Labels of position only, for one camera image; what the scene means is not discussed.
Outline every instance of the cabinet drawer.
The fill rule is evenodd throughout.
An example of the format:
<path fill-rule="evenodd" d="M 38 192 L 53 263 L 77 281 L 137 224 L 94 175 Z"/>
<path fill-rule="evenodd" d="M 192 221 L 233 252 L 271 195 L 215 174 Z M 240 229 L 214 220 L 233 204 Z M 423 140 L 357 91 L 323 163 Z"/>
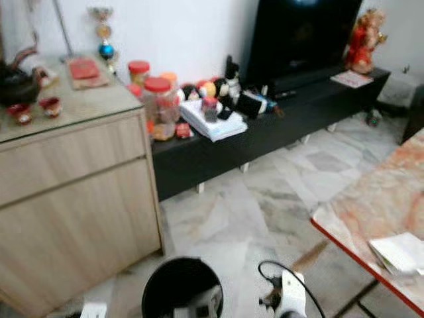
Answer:
<path fill-rule="evenodd" d="M 0 211 L 0 290 L 28 317 L 160 249 L 146 160 Z"/>
<path fill-rule="evenodd" d="M 0 205 L 143 156 L 138 117 L 0 152 Z"/>

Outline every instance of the red figurine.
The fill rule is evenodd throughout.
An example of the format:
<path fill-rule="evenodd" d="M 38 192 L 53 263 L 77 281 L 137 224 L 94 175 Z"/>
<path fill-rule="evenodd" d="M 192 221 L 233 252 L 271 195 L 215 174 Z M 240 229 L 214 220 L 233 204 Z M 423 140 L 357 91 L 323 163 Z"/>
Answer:
<path fill-rule="evenodd" d="M 360 74 L 370 73 L 374 69 L 372 53 L 377 45 L 387 40 L 387 36 L 380 32 L 385 20 L 386 15 L 377 9 L 370 9 L 359 18 L 352 34 L 346 68 Z"/>

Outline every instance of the marble floor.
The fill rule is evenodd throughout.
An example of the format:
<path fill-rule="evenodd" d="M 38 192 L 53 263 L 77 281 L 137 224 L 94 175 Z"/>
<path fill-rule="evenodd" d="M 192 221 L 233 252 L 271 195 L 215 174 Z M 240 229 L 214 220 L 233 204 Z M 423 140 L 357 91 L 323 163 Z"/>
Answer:
<path fill-rule="evenodd" d="M 312 134 L 250 163 L 247 173 L 233 170 L 206 182 L 206 191 L 183 192 L 161 202 L 166 256 L 154 254 L 97 286 L 69 304 L 104 301 L 108 318 L 141 318 L 140 303 L 147 279 L 166 259 L 199 256 L 217 273 L 224 290 L 222 318 L 268 318 L 258 306 L 270 291 L 259 276 L 261 260 L 290 265 L 323 236 L 309 222 L 311 212 L 372 170 L 393 152 L 405 122 L 384 119 L 375 129 L 364 114 L 346 119 L 333 133 Z M 372 280 L 345 253 L 331 244 L 305 281 L 328 317 Z M 363 301 L 378 317 L 417 317 L 384 286 Z M 319 317 L 308 301 L 309 318 Z M 20 317 L 0 306 L 0 317 Z M 52 314 L 49 318 L 62 317 Z M 366 317 L 359 308 L 345 317 Z"/>

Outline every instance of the red table edge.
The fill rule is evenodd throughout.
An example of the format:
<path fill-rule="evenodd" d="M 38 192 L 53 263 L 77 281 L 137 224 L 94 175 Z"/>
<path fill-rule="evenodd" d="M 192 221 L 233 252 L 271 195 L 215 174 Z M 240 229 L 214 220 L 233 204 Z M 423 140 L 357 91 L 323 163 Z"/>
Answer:
<path fill-rule="evenodd" d="M 345 245 L 339 242 L 335 237 L 333 237 L 329 232 L 327 232 L 321 225 L 319 225 L 316 220 L 311 218 L 311 223 L 314 227 L 316 227 L 320 232 L 322 232 L 326 237 L 328 237 L 334 244 L 336 244 L 339 248 L 341 248 L 346 254 L 348 254 L 351 258 L 353 258 L 357 263 L 359 263 L 365 270 L 373 275 L 379 282 L 384 284 L 389 290 L 391 290 L 395 295 L 397 295 L 408 307 L 414 310 L 420 317 L 424 317 L 424 310 L 419 308 L 416 304 L 414 304 L 411 300 L 405 297 L 399 290 L 397 290 L 391 283 L 389 283 L 384 277 L 379 275 L 375 270 L 373 270 L 367 263 L 361 260 L 355 253 L 349 250 Z"/>

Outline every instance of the tv screen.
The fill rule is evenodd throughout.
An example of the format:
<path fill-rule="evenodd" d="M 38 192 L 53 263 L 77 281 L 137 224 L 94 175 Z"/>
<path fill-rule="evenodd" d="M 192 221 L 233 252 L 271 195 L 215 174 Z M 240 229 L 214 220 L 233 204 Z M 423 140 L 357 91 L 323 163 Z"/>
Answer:
<path fill-rule="evenodd" d="M 341 62 L 362 0 L 260 0 L 246 83 Z"/>

